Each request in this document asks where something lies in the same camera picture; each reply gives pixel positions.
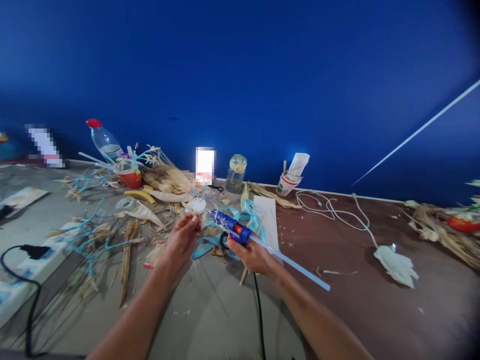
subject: banana peel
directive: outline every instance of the banana peel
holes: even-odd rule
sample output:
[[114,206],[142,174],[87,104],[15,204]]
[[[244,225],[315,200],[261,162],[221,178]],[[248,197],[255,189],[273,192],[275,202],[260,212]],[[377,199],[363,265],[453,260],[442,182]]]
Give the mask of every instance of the banana peel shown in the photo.
[[146,200],[148,201],[153,207],[157,206],[157,202],[153,197],[150,196],[148,192],[145,192],[143,190],[129,190],[125,191],[124,194],[126,196],[135,198],[135,199],[140,199],[140,200]]

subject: bundle of straw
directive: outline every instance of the bundle of straw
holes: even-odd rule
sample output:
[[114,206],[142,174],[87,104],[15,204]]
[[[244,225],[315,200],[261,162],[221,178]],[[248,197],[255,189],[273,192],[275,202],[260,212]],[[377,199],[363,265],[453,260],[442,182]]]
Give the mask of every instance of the bundle of straw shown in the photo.
[[249,186],[250,190],[253,191],[254,193],[267,197],[267,198],[272,198],[275,199],[276,203],[280,205],[281,207],[284,207],[285,209],[293,208],[293,209],[301,209],[302,207],[298,204],[295,204],[293,202],[287,201],[285,199],[282,199],[278,195],[274,194],[273,192],[267,191],[264,188],[261,188],[260,186],[248,181],[247,185]]
[[480,240],[452,229],[443,221],[452,216],[451,211],[423,203],[416,208],[413,216],[403,213],[412,220],[410,226],[420,234],[420,239],[440,242],[469,266],[480,270]]
[[160,148],[151,154],[151,169],[143,174],[143,179],[155,190],[176,195],[189,194],[193,190],[202,191],[195,180],[174,165]]

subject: glass jar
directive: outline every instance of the glass jar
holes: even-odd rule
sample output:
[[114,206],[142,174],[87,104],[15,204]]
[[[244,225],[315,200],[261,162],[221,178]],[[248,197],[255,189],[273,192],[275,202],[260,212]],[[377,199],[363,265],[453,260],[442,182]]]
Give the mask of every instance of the glass jar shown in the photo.
[[240,194],[242,192],[246,168],[247,158],[245,156],[235,154],[231,157],[225,182],[225,189],[229,193]]

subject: scissors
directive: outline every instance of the scissors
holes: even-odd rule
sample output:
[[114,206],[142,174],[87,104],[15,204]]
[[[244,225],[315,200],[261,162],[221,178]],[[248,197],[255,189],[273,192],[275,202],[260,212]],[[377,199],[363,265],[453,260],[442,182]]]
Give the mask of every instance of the scissors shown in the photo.
[[224,188],[222,186],[208,185],[209,188],[217,189],[219,192],[222,192]]

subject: white cable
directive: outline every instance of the white cable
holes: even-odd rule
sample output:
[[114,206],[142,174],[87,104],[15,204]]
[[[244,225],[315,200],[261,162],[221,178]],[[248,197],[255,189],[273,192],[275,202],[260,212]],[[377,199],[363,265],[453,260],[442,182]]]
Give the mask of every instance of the white cable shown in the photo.
[[[319,204],[319,200],[315,197],[313,197],[312,195],[317,195],[317,196],[320,196],[322,198],[324,198],[326,200],[326,208],[328,210],[319,210],[319,209],[313,209],[311,207],[308,207],[304,204],[304,202],[300,199],[301,196],[304,196],[304,197],[309,197],[309,198],[312,198],[312,199],[315,199]],[[311,191],[297,191],[296,192],[296,201],[298,202],[298,204],[301,206],[301,208],[308,212],[308,213],[314,213],[314,214],[319,214],[319,215],[322,215],[326,218],[329,218],[331,220],[335,220],[335,216],[340,219],[342,222],[344,222],[345,224],[347,224],[348,226],[356,229],[356,230],[359,230],[359,231],[366,231],[370,234],[371,236],[371,240],[373,241],[373,244],[375,245],[375,247],[378,249],[378,245],[377,245],[377,242],[375,241],[375,237],[374,235],[372,234],[372,232],[370,231],[369,227],[370,227],[370,220],[369,218],[365,215],[365,213],[362,211],[362,209],[360,208],[360,205],[359,205],[359,202],[357,200],[357,196],[355,194],[352,194],[353,196],[353,199],[355,200],[355,204],[356,204],[356,207],[358,208],[358,210],[360,210],[361,214],[365,217],[366,219],[366,225],[364,224],[364,222],[362,220],[360,220],[360,218],[351,213],[351,212],[348,212],[348,211],[341,211],[341,210],[335,210],[331,201],[334,200],[334,201],[337,201],[337,199],[335,198],[327,198],[326,196],[324,196],[323,194],[319,193],[319,192],[316,192],[314,190],[311,190]],[[332,213],[332,217],[324,214],[324,213]],[[363,228],[359,228],[359,227],[356,227],[356,226],[353,226],[352,224],[349,224],[348,222],[346,222],[344,219],[342,219],[338,213],[343,213],[343,214],[348,214],[348,215],[352,215],[353,217],[355,217],[359,222],[360,224],[362,224]]]

